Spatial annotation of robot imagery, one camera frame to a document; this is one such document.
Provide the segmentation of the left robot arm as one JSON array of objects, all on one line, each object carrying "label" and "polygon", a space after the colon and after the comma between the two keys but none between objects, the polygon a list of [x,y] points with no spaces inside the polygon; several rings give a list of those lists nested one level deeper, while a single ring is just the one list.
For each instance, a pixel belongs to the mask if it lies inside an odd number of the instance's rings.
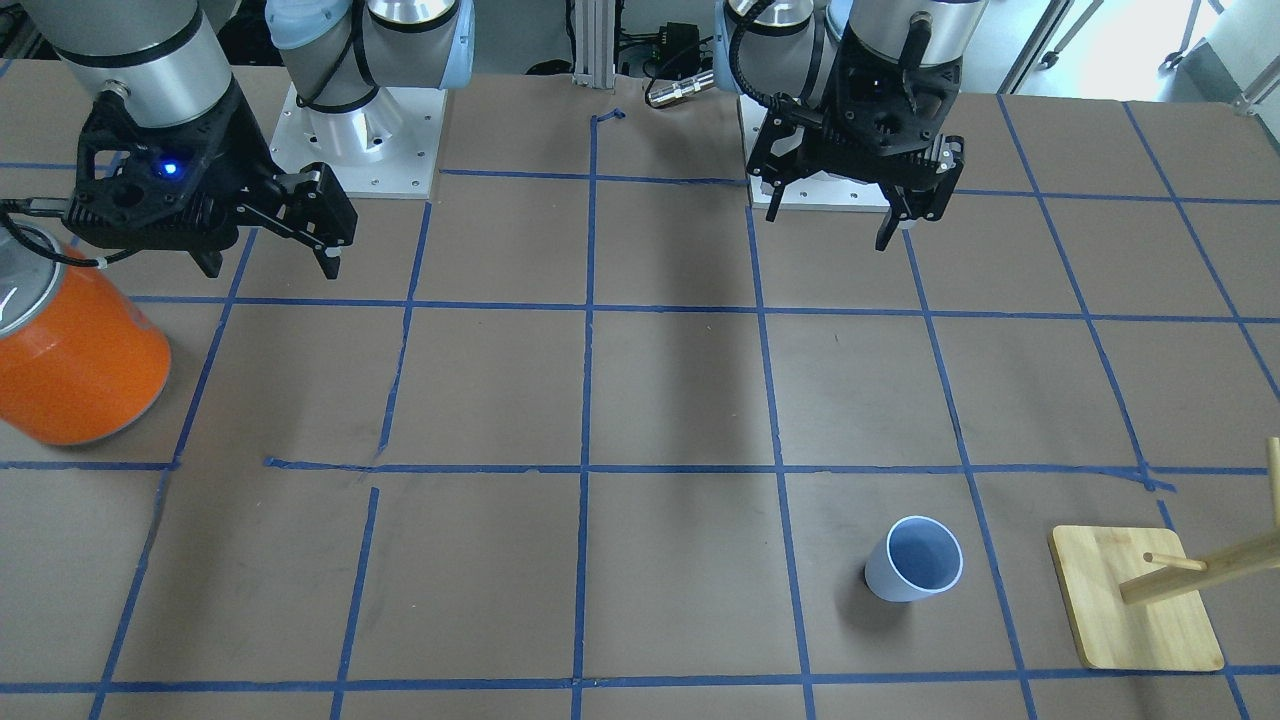
[{"label": "left robot arm", "polygon": [[717,83],[764,109],[746,172],[771,196],[824,173],[879,188],[876,246],[937,222],[965,167],[945,122],[983,1],[721,1]]}]

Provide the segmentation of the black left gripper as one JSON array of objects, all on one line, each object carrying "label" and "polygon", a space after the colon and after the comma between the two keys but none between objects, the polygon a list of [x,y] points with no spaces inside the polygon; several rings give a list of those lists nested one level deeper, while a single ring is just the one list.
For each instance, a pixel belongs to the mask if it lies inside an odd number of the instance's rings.
[{"label": "black left gripper", "polygon": [[[786,188],[818,172],[877,184],[888,209],[876,232],[883,252],[900,225],[940,220],[964,169],[964,138],[942,124],[960,95],[963,59],[908,69],[859,40],[845,40],[815,105],[783,92],[754,94],[765,119],[748,172],[768,190],[765,220]],[[799,147],[777,155],[776,140],[803,132]]]}]

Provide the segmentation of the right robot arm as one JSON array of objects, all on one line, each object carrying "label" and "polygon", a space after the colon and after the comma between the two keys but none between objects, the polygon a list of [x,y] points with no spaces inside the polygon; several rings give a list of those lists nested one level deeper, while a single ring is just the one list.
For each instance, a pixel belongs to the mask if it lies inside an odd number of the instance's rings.
[{"label": "right robot arm", "polygon": [[269,1],[317,159],[282,168],[196,1],[27,1],[93,104],[65,199],[6,199],[3,229],[28,252],[102,268],[141,251],[188,254],[210,278],[243,225],[308,249],[335,279],[358,214],[337,165],[401,145],[393,88],[465,87],[471,1]]}]

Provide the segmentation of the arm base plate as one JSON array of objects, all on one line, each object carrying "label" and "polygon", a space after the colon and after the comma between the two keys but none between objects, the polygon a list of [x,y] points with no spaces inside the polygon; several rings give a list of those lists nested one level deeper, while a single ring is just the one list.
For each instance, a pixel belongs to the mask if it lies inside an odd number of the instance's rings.
[{"label": "arm base plate", "polygon": [[[739,115],[742,128],[744,156],[750,158],[755,147],[762,123],[765,119],[765,108],[751,99],[739,95]],[[776,140],[772,152],[777,155],[799,147],[803,138],[800,129],[796,133]],[[755,209],[767,210],[771,206],[774,190],[759,176],[748,173],[751,205]],[[883,214],[890,209],[888,201],[877,184],[859,183],[842,176],[818,172],[804,179],[791,183],[778,205],[783,210],[823,210],[823,211],[868,211]]]},{"label": "arm base plate", "polygon": [[429,200],[448,99],[439,88],[381,88],[364,108],[325,114],[300,108],[289,87],[271,152],[285,170],[326,163],[352,199]]}]

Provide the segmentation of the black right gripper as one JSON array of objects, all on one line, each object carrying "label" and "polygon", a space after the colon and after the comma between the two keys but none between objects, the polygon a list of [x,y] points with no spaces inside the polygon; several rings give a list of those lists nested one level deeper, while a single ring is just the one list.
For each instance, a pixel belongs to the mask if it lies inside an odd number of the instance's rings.
[{"label": "black right gripper", "polygon": [[137,124],[124,94],[102,88],[79,133],[61,220],[97,249],[187,252],[210,278],[239,228],[261,227],[305,246],[335,281],[358,213],[329,164],[284,174],[232,81],[206,113],[163,128]]}]

